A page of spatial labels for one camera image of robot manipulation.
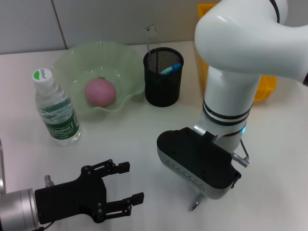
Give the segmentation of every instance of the pen holder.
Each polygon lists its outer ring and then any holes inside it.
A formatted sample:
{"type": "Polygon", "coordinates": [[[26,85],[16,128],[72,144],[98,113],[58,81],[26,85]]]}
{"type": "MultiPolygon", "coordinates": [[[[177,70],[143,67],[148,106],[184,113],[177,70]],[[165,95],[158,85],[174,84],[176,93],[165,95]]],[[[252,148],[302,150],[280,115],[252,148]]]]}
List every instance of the pen holder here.
{"type": "Polygon", "coordinates": [[[180,84],[183,56],[175,49],[160,47],[146,53],[143,58],[145,98],[157,107],[168,107],[180,96],[180,84]],[[161,74],[167,68],[178,66],[167,74],[161,74]]]}

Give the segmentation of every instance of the water bottle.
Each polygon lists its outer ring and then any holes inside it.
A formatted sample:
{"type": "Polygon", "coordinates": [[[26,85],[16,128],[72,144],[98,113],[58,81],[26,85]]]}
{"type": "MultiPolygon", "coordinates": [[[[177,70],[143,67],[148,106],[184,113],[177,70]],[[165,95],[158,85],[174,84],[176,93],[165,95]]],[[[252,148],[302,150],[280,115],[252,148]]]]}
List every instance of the water bottle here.
{"type": "Polygon", "coordinates": [[[75,143],[81,131],[70,98],[56,84],[49,69],[35,71],[32,80],[37,89],[35,102],[39,115],[52,139],[61,146],[75,143]]]}

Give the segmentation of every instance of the glass bowl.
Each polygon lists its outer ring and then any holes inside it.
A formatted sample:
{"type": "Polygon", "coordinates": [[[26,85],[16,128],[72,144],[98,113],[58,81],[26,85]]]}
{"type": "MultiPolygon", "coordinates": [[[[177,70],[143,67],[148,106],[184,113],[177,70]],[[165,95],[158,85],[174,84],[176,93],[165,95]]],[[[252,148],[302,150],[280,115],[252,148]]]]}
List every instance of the glass bowl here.
{"type": "Polygon", "coordinates": [[[133,48],[117,42],[82,43],[67,50],[51,71],[79,115],[118,111],[130,97],[144,90],[142,58],[133,48]],[[93,107],[86,100],[87,83],[98,77],[112,82],[116,89],[116,99],[107,107],[93,107]]]}

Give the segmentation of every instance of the blue marker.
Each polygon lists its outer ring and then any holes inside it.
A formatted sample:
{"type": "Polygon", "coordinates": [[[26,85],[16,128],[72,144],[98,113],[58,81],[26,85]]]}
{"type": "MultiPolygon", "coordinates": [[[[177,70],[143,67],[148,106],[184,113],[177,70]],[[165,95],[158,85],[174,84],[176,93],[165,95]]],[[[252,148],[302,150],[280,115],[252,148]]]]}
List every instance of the blue marker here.
{"type": "Polygon", "coordinates": [[[163,70],[160,74],[166,75],[166,74],[169,74],[171,72],[176,72],[181,67],[182,67],[182,64],[180,64],[180,63],[174,64],[173,66],[170,66],[170,67],[166,68],[165,70],[163,70]]]}

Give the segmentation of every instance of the pink ball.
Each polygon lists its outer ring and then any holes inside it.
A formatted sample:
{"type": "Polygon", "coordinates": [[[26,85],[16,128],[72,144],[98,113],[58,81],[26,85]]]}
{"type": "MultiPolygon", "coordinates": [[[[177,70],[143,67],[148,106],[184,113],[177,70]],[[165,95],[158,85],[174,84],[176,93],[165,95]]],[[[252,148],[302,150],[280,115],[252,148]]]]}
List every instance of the pink ball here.
{"type": "Polygon", "coordinates": [[[87,101],[94,107],[106,107],[116,98],[116,88],[106,79],[96,78],[86,85],[87,101]]]}

